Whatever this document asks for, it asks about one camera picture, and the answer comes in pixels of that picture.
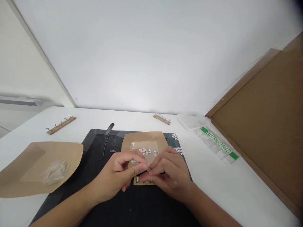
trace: wooden strip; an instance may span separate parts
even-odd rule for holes
[[[152,182],[149,182],[149,181],[144,181],[144,182],[139,181],[139,182],[137,183],[137,182],[136,182],[137,177],[139,177],[139,176],[135,176],[135,177],[134,177],[134,185],[135,185],[135,186],[154,185]]]
[[[158,115],[154,115],[154,118],[158,119],[159,121],[162,121],[163,123],[167,124],[167,125],[170,125],[170,121],[158,116]]]
[[[76,120],[76,117],[70,117],[68,118],[66,121],[62,122],[62,124],[60,123],[57,128],[54,127],[51,130],[47,131],[46,133],[49,135],[54,134],[55,132],[59,131],[61,128],[63,128],[64,126],[67,126],[69,123],[71,123],[72,121]]]
[[[264,68],[278,53],[279,50],[270,49],[205,115],[211,118],[225,103],[227,103],[240,89],[247,84],[262,68]]]
[[[214,121],[211,123],[219,130],[227,141],[238,151],[248,165],[264,181],[264,183],[278,196],[278,198],[291,210],[298,218],[302,219],[300,209],[280,190],[280,188],[249,158],[249,156],[228,136],[228,134]]]

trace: white table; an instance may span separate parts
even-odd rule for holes
[[[52,128],[68,115],[77,119],[53,135]],[[151,113],[50,107],[0,139],[0,170],[12,162],[31,142],[65,141],[82,143],[91,128],[162,131],[185,139],[182,145],[193,181],[243,226],[291,226],[297,218],[266,186],[250,166],[239,158],[224,164],[193,132],[179,124],[176,115],[166,125]],[[223,137],[215,128],[211,129]],[[47,194],[0,198],[0,226],[28,226]]]

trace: clear plastic container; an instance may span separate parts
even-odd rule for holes
[[[194,133],[208,146],[223,162],[232,164],[241,155],[208,127],[195,129]]]
[[[185,112],[177,115],[177,120],[187,131],[207,126],[211,120],[198,112]]]

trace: finger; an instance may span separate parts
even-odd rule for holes
[[[121,171],[121,166],[133,159],[136,160],[136,162],[147,164],[145,157],[137,149],[115,153],[112,155],[112,158],[114,158],[114,171]]]
[[[145,170],[147,170],[147,164],[140,163],[131,168],[128,168],[127,170],[125,170],[121,173],[122,173],[123,178],[125,178],[126,181],[129,181],[130,179],[132,179],[133,177],[137,176],[138,174],[144,172]]]
[[[158,163],[163,158],[170,160],[172,163],[174,163],[178,167],[181,167],[184,163],[183,158],[181,157],[181,155],[178,154],[178,152],[177,152],[177,154],[170,153],[170,152],[162,152],[151,163],[151,169],[153,169],[156,165],[158,165]]]
[[[144,182],[144,181],[149,181],[152,182],[153,184],[157,185],[159,188],[161,188],[164,192],[168,190],[169,186],[168,184],[164,181],[163,176],[157,175],[157,176],[151,176],[149,175],[148,172],[143,173],[139,177],[139,181]]]
[[[168,148],[166,148],[162,152],[168,152],[168,153],[178,154],[178,152],[176,151],[176,149],[174,149],[173,147],[168,147]]]
[[[149,174],[151,176],[155,176],[165,172],[173,180],[178,174],[178,171],[179,168],[174,163],[168,159],[161,159],[158,165],[150,170]]]
[[[125,183],[125,185],[123,185],[123,187],[122,187],[122,191],[123,191],[123,192],[125,192],[126,189],[130,186],[130,183],[131,183],[131,180],[127,181],[127,182]]]

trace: plastic lid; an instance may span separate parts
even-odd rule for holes
[[[211,120],[198,112],[185,112],[177,115],[179,123],[187,131],[192,131],[208,125]]]

